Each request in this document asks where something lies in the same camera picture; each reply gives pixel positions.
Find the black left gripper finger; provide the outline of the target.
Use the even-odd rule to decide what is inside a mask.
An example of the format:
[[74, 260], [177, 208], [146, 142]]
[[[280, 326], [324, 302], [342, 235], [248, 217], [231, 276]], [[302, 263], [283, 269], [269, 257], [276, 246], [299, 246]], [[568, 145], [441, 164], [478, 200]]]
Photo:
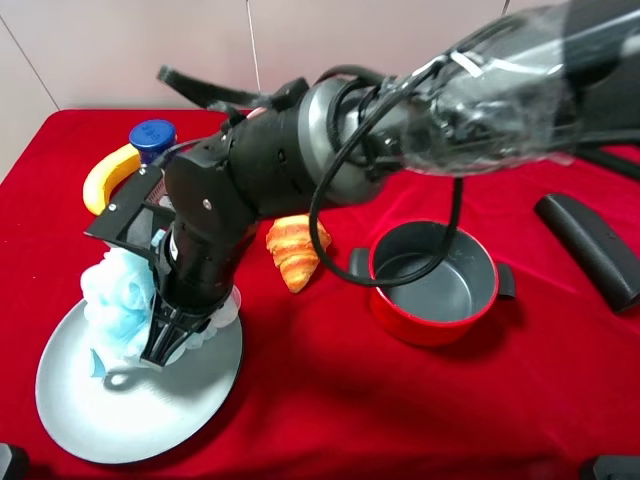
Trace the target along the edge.
[[213, 305], [187, 305], [155, 292], [151, 323], [141, 360], [157, 367], [168, 364], [170, 357], [194, 334], [201, 333], [210, 321]]

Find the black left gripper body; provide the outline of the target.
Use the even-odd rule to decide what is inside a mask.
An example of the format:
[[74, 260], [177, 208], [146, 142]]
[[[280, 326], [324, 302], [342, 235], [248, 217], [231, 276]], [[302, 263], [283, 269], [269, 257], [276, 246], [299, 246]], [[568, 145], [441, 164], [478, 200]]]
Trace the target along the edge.
[[[161, 297], [172, 307], [210, 311], [228, 294], [237, 264], [261, 220], [308, 211], [315, 184], [298, 138], [299, 110], [269, 110], [177, 154], [160, 170], [135, 175], [87, 235], [148, 259]], [[163, 180], [174, 210], [154, 208], [169, 222], [160, 253], [150, 248], [153, 220], [144, 199]]]

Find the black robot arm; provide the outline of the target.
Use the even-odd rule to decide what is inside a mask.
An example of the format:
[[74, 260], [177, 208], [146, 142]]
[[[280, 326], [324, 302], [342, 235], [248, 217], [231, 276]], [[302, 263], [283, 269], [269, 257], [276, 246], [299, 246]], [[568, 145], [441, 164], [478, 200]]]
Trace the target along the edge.
[[639, 5], [568, 1], [501, 17], [413, 73], [338, 65], [271, 95], [163, 67], [228, 116], [133, 175], [89, 227], [109, 245], [81, 278], [96, 354], [163, 367], [199, 346], [257, 224], [293, 214], [315, 254], [324, 207], [363, 203], [401, 169], [463, 180], [639, 139]]

